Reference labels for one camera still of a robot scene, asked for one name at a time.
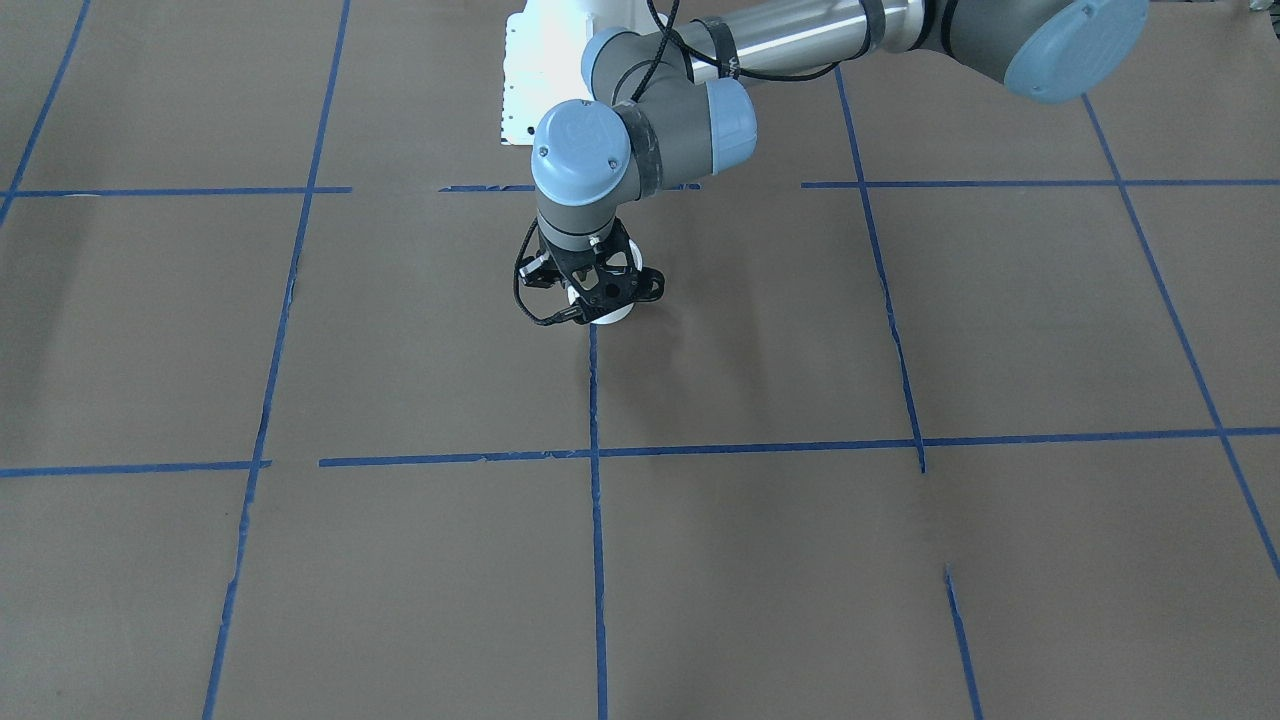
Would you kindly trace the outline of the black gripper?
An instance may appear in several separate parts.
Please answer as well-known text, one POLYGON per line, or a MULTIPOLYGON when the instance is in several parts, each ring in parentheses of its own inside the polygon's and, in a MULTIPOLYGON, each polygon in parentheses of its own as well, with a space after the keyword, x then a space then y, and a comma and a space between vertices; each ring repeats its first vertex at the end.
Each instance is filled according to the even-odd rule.
POLYGON ((595 265, 639 266, 630 234, 618 218, 593 234, 572 236, 570 246, 554 243, 552 232, 540 225, 536 228, 539 254, 549 252, 554 258, 562 274, 562 286, 566 281, 577 281, 581 283, 581 292, 585 292, 595 283, 591 277, 595 265))

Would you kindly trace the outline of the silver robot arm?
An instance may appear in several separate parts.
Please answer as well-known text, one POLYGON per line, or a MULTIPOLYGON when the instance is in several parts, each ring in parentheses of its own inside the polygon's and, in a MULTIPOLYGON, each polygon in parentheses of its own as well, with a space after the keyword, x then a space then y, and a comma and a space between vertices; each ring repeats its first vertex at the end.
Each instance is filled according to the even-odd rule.
POLYGON ((582 90, 530 135, 538 250, 518 251, 516 288, 564 288, 557 320, 600 322, 658 300, 664 277, 637 254, 618 208, 745 163, 755 151, 754 85, 819 79, 876 51, 927 50, 1011 94, 1082 96, 1128 56, 1146 1, 767 1, 652 27, 593 28, 582 90))

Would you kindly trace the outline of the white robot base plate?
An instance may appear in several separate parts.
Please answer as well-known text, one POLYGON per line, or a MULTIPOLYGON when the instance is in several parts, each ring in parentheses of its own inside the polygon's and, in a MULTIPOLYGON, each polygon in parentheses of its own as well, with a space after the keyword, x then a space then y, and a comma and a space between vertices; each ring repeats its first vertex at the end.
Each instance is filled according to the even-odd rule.
POLYGON ((657 29, 645 1, 526 1, 507 17, 500 143, 529 146, 539 120, 558 102, 586 99, 580 63, 604 29, 657 29))

